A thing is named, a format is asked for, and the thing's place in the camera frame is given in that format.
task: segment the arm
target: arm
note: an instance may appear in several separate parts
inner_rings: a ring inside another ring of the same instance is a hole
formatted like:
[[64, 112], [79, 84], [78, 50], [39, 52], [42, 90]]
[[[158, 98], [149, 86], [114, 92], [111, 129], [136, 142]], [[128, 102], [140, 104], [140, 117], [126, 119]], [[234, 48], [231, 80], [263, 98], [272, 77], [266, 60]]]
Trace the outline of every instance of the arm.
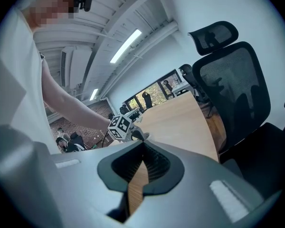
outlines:
[[104, 131], [110, 124], [109, 119], [95, 113], [65, 92], [52, 78], [45, 60], [42, 61], [42, 94], [49, 107], [72, 123]]
[[63, 138], [68, 140], [68, 141], [71, 141], [71, 137], [67, 133], [63, 133]]

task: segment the air conditioner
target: air conditioner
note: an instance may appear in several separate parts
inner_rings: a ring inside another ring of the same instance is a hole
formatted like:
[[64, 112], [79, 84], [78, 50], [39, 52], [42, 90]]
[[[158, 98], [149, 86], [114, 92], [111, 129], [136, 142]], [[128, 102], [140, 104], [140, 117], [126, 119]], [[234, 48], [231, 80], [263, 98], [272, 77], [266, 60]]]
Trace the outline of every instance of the air conditioner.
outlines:
[[61, 86], [74, 89], [81, 84], [92, 50], [88, 46], [65, 47], [61, 51]]

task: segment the office chair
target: office chair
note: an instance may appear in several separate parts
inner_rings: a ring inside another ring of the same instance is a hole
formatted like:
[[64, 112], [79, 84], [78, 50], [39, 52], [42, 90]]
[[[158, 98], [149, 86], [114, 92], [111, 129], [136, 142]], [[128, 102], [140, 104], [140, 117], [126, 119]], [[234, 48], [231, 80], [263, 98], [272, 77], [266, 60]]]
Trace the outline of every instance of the office chair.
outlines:
[[151, 96], [147, 92], [143, 92], [142, 97], [146, 103], [147, 109], [151, 108], [152, 107]]
[[129, 109], [126, 107], [126, 105], [123, 105], [122, 107], [120, 107], [119, 110], [122, 115], [125, 115], [126, 113], [129, 112]]
[[74, 133], [71, 134], [70, 138], [71, 138], [71, 142], [72, 143], [74, 143], [74, 144], [77, 143], [80, 146], [84, 147], [84, 149], [87, 150], [82, 136], [80, 136], [76, 132], [74, 132]]
[[209, 97], [206, 96], [205, 92], [202, 90], [202, 88], [198, 85], [196, 80], [194, 79], [194, 76], [192, 74], [192, 67], [189, 64], [184, 64], [179, 67], [179, 70], [183, 76], [183, 78], [189, 83], [189, 85], [193, 88], [193, 96], [196, 99], [198, 103], [205, 104], [201, 107], [201, 109], [209, 108], [208, 114], [206, 118], [210, 118], [210, 113], [213, 109], [213, 103], [210, 101]]
[[114, 117], [114, 114], [113, 114], [113, 113], [109, 113], [109, 115], [108, 115], [108, 119], [109, 119], [109, 120], [112, 120], [112, 119], [113, 119], [113, 117]]
[[[229, 46], [238, 31], [225, 21], [189, 34], [198, 53], [209, 54], [194, 63], [192, 72], [226, 130], [225, 144], [218, 151], [220, 163], [266, 199], [285, 187], [285, 129], [263, 124], [270, 99], [257, 55], [244, 41]], [[220, 78], [222, 90], [213, 86]]]
[[166, 87], [167, 87], [167, 88], [171, 91], [171, 93], [172, 93], [172, 89], [173, 89], [173, 88], [172, 88], [171, 85], [169, 84], [169, 81], [168, 81], [168, 80], [164, 80], [164, 81], [163, 81], [163, 84], [166, 85]]

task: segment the window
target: window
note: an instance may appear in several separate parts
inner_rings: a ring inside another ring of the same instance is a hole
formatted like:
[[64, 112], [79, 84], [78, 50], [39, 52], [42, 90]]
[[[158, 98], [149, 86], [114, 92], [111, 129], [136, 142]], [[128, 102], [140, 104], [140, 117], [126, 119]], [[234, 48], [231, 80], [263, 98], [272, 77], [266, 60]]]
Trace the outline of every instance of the window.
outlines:
[[136, 98], [138, 99], [138, 101], [142, 105], [143, 109], [147, 109], [146, 103], [142, 97], [143, 92], [147, 92], [150, 95], [152, 105], [159, 105], [159, 104], [167, 101], [167, 99], [166, 99], [165, 95], [163, 94], [161, 88], [159, 87], [158, 83], [156, 82], [153, 85], [150, 85], [148, 88], [142, 90], [141, 92], [139, 92], [136, 95]]
[[142, 94], [143, 92], [147, 92], [151, 97], [152, 105], [159, 105], [174, 97], [168, 87], [171, 86], [172, 88], [174, 88], [180, 83], [180, 76], [178, 75], [176, 70], [173, 70], [172, 72], [166, 74], [165, 76], [157, 80], [155, 83], [143, 89], [141, 92], [126, 100], [125, 103], [128, 106], [129, 110], [135, 109], [137, 107], [139, 107], [140, 109], [146, 109], [146, 103], [142, 97]]

